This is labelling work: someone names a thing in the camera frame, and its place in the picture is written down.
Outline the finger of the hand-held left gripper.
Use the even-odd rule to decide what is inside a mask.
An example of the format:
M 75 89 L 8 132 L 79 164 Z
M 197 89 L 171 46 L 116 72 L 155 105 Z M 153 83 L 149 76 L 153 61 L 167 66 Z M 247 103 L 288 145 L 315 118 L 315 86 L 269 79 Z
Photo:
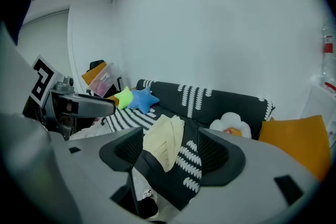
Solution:
M 75 92 L 51 92 L 56 112 L 74 117 L 105 117 L 115 113 L 112 100 Z

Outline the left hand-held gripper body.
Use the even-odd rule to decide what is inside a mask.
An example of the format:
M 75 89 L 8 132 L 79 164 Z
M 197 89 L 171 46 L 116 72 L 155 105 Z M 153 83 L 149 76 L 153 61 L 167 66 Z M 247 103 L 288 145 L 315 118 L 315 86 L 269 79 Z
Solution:
M 39 79 L 34 85 L 23 115 L 37 120 L 47 130 L 59 133 L 67 141 L 75 132 L 78 113 L 73 78 L 63 76 L 41 55 L 33 64 Z

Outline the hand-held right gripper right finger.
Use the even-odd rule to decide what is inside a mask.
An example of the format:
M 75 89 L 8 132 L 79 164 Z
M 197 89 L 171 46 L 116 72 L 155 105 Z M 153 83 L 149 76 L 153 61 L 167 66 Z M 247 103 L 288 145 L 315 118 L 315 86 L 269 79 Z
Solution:
M 226 186 L 201 187 L 171 223 L 289 223 L 320 185 L 304 166 L 273 145 L 204 128 L 200 131 L 237 145 L 246 164 Z M 290 176 L 303 192 L 292 205 L 275 181 L 283 176 Z

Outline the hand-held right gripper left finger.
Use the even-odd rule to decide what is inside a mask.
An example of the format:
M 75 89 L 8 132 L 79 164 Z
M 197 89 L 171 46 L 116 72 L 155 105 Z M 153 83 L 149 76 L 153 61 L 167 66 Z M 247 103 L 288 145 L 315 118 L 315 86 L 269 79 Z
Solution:
M 51 145 L 62 178 L 80 216 L 79 223 L 146 223 L 111 198 L 122 187 L 132 187 L 132 176 L 104 163 L 100 148 L 113 141 L 112 134 L 65 141 L 51 132 Z

